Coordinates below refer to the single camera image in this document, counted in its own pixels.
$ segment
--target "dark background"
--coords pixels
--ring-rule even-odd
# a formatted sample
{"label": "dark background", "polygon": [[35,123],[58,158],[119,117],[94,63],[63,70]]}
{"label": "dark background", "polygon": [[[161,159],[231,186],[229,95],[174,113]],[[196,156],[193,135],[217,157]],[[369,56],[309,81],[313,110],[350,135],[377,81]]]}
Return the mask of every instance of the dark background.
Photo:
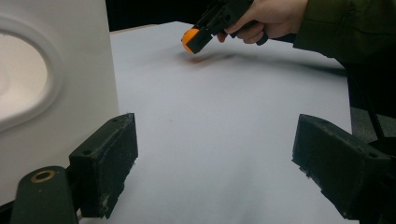
{"label": "dark background", "polygon": [[197,1],[137,1],[106,0],[110,31],[118,31],[147,24],[182,21],[198,22],[211,0]]}

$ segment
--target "white table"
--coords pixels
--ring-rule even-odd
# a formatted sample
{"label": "white table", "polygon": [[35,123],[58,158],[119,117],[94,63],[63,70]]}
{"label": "white table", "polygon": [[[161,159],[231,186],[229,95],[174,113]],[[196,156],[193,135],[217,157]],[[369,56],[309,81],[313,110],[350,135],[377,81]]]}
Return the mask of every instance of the white table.
{"label": "white table", "polygon": [[180,43],[190,28],[111,36],[120,112],[135,113],[139,158],[111,218],[82,223],[358,223],[291,161],[300,114],[351,131],[341,65],[272,40],[214,39],[192,55]]}

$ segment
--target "brass insert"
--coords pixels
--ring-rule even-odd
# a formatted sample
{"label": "brass insert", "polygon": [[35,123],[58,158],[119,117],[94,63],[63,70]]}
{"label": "brass insert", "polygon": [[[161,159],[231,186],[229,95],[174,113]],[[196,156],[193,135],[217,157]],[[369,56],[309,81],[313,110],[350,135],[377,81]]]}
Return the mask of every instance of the brass insert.
{"label": "brass insert", "polygon": [[32,181],[32,183],[38,184],[38,183],[42,183],[45,182],[51,178],[53,178],[55,176],[55,172],[52,170],[45,170],[45,171],[41,171],[38,172],[37,174],[35,174],[32,179],[30,179],[30,181]]}

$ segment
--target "person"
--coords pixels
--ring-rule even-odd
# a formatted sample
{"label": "person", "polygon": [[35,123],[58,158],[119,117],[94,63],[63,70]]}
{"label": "person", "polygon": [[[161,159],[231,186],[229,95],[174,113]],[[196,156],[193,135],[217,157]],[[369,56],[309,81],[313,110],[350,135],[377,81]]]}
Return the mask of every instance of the person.
{"label": "person", "polygon": [[[241,29],[249,21],[254,26]],[[296,34],[293,47],[343,64],[395,68],[396,0],[255,0],[225,32],[246,44]],[[227,35],[217,34],[219,42]]]}

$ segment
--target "green jacket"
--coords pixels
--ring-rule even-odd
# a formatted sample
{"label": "green jacket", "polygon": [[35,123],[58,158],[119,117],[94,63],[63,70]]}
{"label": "green jacket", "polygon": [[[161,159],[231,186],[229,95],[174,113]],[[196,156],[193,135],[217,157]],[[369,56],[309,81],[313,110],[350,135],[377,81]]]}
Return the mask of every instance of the green jacket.
{"label": "green jacket", "polygon": [[295,48],[396,67],[396,0],[308,0]]}

